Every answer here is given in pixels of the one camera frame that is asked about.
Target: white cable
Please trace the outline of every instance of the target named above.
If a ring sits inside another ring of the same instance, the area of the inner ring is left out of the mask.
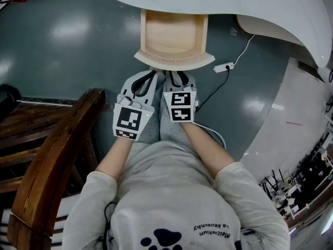
[[[199,124],[199,123],[196,123],[196,122],[194,122],[194,121],[193,121],[192,123],[195,124],[195,125],[197,125],[197,126],[199,126],[199,127],[204,128],[204,129],[206,129],[206,130],[209,130],[209,131],[214,132],[218,137],[221,138],[221,140],[222,140],[222,142],[223,142],[223,147],[224,147],[224,149],[227,150],[227,146],[226,146],[226,144],[225,144],[225,141],[224,141],[223,137],[222,137],[217,131],[214,131],[214,130],[212,130],[212,129],[210,129],[210,128],[204,126],[204,125],[201,125],[201,124]]]
[[[254,35],[252,35],[252,37],[249,39],[248,44],[246,45],[244,51],[243,51],[243,52],[237,57],[236,62],[234,63],[234,65],[237,64],[238,59],[239,59],[239,58],[245,53],[245,51],[246,51],[246,49],[248,48],[249,43],[250,43],[250,41],[252,40],[252,38],[254,37]]]

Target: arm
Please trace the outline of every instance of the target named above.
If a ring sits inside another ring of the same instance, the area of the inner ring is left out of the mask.
[[[91,172],[63,230],[62,249],[92,249],[104,236],[104,209],[117,193],[117,182],[133,141],[117,138],[96,171]]]
[[[200,127],[192,123],[184,123],[182,127],[215,178],[216,191],[232,206],[241,226],[254,230],[265,249],[289,249],[287,224],[251,173],[241,163],[234,162],[226,150]]]

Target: power strip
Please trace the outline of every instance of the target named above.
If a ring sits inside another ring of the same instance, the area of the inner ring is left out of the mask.
[[[231,70],[231,69],[234,68],[234,63],[233,62],[229,62],[229,63],[224,63],[224,64],[221,64],[221,65],[217,65],[217,66],[214,67],[214,71],[216,73],[219,73],[219,72],[222,72],[222,71],[226,71],[226,70],[228,70],[227,66],[229,66],[229,70]]]

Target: gray floor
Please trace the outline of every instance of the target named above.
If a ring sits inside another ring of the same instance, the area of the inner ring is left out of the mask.
[[[230,29],[237,35],[230,34]],[[140,9],[115,0],[28,0],[0,11],[0,83],[23,96],[78,99],[88,88],[107,90],[114,103],[124,81],[148,66],[140,48]],[[224,80],[215,65],[235,61],[249,34],[232,15],[209,17],[207,47],[216,61],[192,73],[203,101]],[[229,80],[196,114],[224,136],[240,159],[261,127],[287,67],[290,45],[255,36]],[[112,113],[96,126],[100,155],[112,145]]]

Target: gray t-shirt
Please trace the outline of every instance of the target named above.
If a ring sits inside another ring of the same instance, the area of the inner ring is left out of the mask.
[[[161,141],[133,152],[116,181],[92,172],[66,221],[62,249],[98,249],[111,218],[109,249],[241,249],[240,228],[252,229],[265,249],[285,250],[283,218],[253,176],[235,162],[211,179],[198,156]]]

